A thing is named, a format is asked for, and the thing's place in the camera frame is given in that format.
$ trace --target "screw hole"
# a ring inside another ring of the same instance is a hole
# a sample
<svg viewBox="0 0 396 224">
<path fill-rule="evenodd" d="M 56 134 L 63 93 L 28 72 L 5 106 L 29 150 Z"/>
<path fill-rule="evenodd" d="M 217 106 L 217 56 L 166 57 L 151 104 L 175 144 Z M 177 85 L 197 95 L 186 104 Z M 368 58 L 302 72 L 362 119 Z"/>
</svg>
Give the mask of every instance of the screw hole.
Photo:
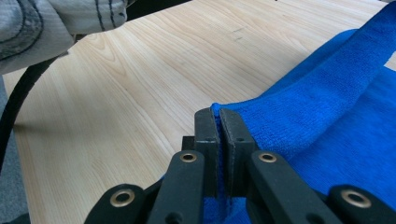
<svg viewBox="0 0 396 224">
<path fill-rule="evenodd" d="M 276 161 L 276 156 L 274 156 L 271 153 L 264 152 L 264 153 L 260 154 L 259 159 L 261 161 L 265 161 L 265 162 L 275 162 Z"/>
<path fill-rule="evenodd" d="M 165 218 L 166 224 L 181 224 L 182 218 L 179 213 L 169 213 Z"/>
<path fill-rule="evenodd" d="M 352 189 L 344 189 L 341 191 L 343 199 L 354 206 L 359 208 L 371 207 L 371 201 L 364 195 Z"/>
<path fill-rule="evenodd" d="M 323 218 L 316 214 L 306 215 L 306 220 L 311 224 L 325 224 Z"/>
<path fill-rule="evenodd" d="M 180 159 L 184 162 L 193 162 L 197 160 L 197 156 L 192 153 L 185 153 L 180 156 Z"/>
<path fill-rule="evenodd" d="M 134 192 L 131 189 L 120 189 L 115 192 L 111 198 L 110 203 L 114 207 L 124 207 L 134 201 Z"/>
<path fill-rule="evenodd" d="M 130 195 L 127 193 L 122 193 L 116 197 L 117 202 L 123 203 L 128 201 Z"/>
</svg>

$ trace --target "black mechanical arm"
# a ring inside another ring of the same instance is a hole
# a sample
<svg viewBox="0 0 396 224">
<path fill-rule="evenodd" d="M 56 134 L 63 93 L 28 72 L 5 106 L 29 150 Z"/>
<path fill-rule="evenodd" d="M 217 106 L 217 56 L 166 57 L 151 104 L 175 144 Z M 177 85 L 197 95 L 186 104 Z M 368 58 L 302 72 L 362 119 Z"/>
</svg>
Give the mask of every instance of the black mechanical arm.
<svg viewBox="0 0 396 224">
<path fill-rule="evenodd" d="M 238 114 L 221 109 L 220 120 L 222 135 L 211 109 L 198 111 L 195 136 L 183 137 L 164 178 L 147 189 L 128 184 L 109 189 L 85 224 L 203 223 L 204 197 L 218 197 L 219 185 L 227 197 L 247 198 L 253 224 L 396 222 L 396 213 L 364 189 L 344 185 L 329 195 L 315 192 L 280 155 L 258 150 Z"/>
</svg>

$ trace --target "blue microfiber cloth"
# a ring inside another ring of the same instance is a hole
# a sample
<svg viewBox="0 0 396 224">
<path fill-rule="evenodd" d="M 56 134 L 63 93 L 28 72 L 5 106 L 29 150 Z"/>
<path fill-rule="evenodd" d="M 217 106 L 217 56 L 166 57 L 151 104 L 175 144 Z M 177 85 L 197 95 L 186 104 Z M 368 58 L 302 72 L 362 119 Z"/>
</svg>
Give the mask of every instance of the blue microfiber cloth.
<svg viewBox="0 0 396 224">
<path fill-rule="evenodd" d="M 259 148 L 281 154 L 312 189 L 354 185 L 396 210 L 396 73 L 384 66 L 395 50 L 393 2 L 261 96 L 212 109 L 218 122 L 221 108 L 238 112 Z M 205 199 L 205 223 L 249 223 L 244 199 L 222 189 Z"/>
</svg>

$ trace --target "light wood grain surface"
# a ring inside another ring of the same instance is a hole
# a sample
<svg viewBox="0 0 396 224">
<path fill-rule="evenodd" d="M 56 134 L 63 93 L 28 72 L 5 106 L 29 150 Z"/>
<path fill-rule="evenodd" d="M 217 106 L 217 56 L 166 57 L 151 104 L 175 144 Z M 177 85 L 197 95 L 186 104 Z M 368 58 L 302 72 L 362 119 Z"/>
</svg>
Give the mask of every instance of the light wood grain surface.
<svg viewBox="0 0 396 224">
<path fill-rule="evenodd" d="M 256 97 L 384 5 L 195 0 L 87 36 L 40 78 L 15 125 L 33 223 L 82 223 L 107 189 L 148 187 L 197 110 Z M 4 76 L 8 92 L 20 75 Z"/>
</svg>

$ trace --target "gray floor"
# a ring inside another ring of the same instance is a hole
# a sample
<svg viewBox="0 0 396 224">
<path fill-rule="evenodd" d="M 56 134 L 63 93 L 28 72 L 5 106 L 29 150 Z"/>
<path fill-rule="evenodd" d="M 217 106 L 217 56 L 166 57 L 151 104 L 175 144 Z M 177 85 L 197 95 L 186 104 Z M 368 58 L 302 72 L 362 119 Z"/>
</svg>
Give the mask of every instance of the gray floor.
<svg viewBox="0 0 396 224">
<path fill-rule="evenodd" d="M 0 109 L 7 102 L 3 78 L 0 76 Z M 25 191 L 21 177 L 21 165 L 14 134 L 7 147 L 3 170 L 0 175 L 0 223 L 8 222 L 23 213 L 27 213 Z"/>
</svg>

